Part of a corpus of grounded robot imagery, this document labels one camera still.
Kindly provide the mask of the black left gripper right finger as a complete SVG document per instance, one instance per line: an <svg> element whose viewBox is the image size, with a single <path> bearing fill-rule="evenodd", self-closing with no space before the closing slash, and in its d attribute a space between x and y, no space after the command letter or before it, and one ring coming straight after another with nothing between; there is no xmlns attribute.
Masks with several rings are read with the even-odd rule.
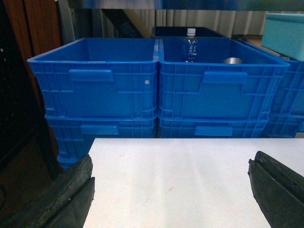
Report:
<svg viewBox="0 0 304 228"><path fill-rule="evenodd" d="M272 228L304 226L304 177L268 154L249 160L253 197Z"/></svg>

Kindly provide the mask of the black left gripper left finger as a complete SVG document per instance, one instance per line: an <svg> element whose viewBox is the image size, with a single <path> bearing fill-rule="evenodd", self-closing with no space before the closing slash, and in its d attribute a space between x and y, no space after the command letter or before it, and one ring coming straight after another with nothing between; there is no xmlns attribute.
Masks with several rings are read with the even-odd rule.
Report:
<svg viewBox="0 0 304 228"><path fill-rule="evenodd" d="M95 194L89 155L60 174L39 195L1 219L2 228L82 228Z"/></svg>

